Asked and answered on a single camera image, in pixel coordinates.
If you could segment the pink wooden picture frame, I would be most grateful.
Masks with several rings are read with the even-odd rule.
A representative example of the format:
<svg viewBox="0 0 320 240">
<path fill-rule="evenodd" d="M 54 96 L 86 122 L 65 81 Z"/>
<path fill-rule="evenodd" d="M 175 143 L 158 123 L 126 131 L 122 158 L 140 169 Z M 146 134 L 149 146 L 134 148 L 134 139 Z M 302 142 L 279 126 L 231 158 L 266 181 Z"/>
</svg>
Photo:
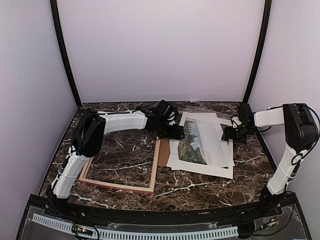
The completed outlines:
<svg viewBox="0 0 320 240">
<path fill-rule="evenodd" d="M 121 130 L 102 138 L 100 152 L 84 166 L 79 181 L 103 188 L 153 194 L 160 142 L 147 130 Z"/>
</svg>

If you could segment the clear acrylic sheet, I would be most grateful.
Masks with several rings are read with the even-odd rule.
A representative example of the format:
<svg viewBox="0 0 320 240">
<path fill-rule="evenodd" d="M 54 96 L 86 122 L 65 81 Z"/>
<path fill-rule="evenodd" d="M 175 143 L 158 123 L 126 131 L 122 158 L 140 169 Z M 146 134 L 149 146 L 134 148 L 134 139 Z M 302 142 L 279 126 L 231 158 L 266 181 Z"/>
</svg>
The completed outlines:
<svg viewBox="0 0 320 240">
<path fill-rule="evenodd" d="M 237 112 L 234 110 L 228 110 L 228 109 L 215 110 L 215 109 L 208 109 L 208 108 L 191 106 L 191 105 L 187 105 L 183 111 L 188 113 L 202 113 L 202 114 L 215 113 L 218 118 L 227 119 L 227 120 L 229 120 L 233 115 L 237 115 Z"/>
</svg>

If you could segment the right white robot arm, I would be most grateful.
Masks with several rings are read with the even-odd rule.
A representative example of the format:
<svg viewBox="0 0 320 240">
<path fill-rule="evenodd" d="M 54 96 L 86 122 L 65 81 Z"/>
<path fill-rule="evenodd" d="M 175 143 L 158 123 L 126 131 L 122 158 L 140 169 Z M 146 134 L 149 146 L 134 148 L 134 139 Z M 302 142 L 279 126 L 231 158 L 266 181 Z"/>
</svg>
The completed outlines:
<svg viewBox="0 0 320 240">
<path fill-rule="evenodd" d="M 233 140 L 245 144 L 247 136 L 259 128 L 267 131 L 273 126 L 284 126 L 285 150 L 277 169 L 263 187 L 255 213 L 266 217 L 275 208 L 275 202 L 286 195 L 288 184 L 295 178 L 304 158 L 320 139 L 320 118 L 306 103 L 285 103 L 264 111 L 253 112 L 248 103 L 236 108 L 230 117 L 231 125 L 225 127 L 223 141 Z"/>
</svg>

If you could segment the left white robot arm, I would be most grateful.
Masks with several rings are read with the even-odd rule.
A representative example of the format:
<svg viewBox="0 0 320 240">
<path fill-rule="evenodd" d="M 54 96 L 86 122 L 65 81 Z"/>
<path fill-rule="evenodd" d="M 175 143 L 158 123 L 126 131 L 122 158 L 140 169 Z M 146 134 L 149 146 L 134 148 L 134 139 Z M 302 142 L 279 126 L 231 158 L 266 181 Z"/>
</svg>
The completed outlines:
<svg viewBox="0 0 320 240">
<path fill-rule="evenodd" d="M 175 123 L 177 117 L 178 109 L 164 100 L 149 109 L 113 112 L 86 109 L 74 130 L 67 156 L 47 188 L 47 196 L 57 198 L 51 203 L 51 210 L 60 218 L 69 216 L 71 208 L 62 199 L 69 197 L 85 164 L 100 152 L 106 134 L 146 130 L 156 139 L 180 141 L 185 138 L 185 133 L 183 126 Z"/>
</svg>

